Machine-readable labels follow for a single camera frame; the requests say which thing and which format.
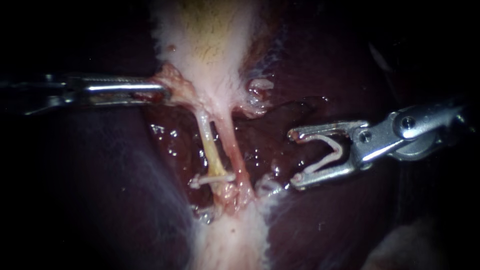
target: dark background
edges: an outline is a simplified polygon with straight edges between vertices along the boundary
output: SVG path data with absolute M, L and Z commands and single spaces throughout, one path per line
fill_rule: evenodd
M 472 6 L 459 1 L 367 0 L 327 1 L 325 7 L 345 17 L 365 42 L 371 41 L 396 73 L 420 86 L 412 102 L 472 94 L 478 88 L 473 83 L 478 30 Z M 10 2 L 1 13 L 3 77 L 55 71 L 149 76 L 157 70 L 145 1 Z M 96 241 L 101 236 L 87 220 L 66 213 L 62 196 L 49 183 L 52 172 L 39 162 L 39 153 L 49 154 L 48 135 L 39 131 L 54 124 L 41 117 L 0 115 L 7 260 L 19 267 L 113 268 L 109 249 Z M 440 217 L 439 240 L 453 269 L 475 259 L 478 150 L 476 138 L 471 138 L 441 156 L 404 165 L 407 180 L 400 192 L 405 202 L 397 222 L 425 213 Z M 428 181 L 422 180 L 425 174 Z M 85 227 L 88 234 L 81 233 Z

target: clip applier jaw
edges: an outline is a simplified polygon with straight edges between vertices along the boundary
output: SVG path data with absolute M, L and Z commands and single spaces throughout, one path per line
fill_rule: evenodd
M 330 145 L 333 152 L 296 173 L 290 183 L 297 190 L 305 190 L 367 170 L 374 160 L 383 156 L 398 161 L 423 159 L 451 143 L 445 134 L 450 132 L 448 129 L 452 122 L 462 119 L 464 107 L 448 100 L 394 111 L 374 126 L 359 120 L 293 128 L 287 134 L 291 141 L 301 144 L 321 140 Z M 332 135 L 342 135 L 351 140 L 348 160 L 323 168 L 344 155 L 344 148 L 329 137 Z

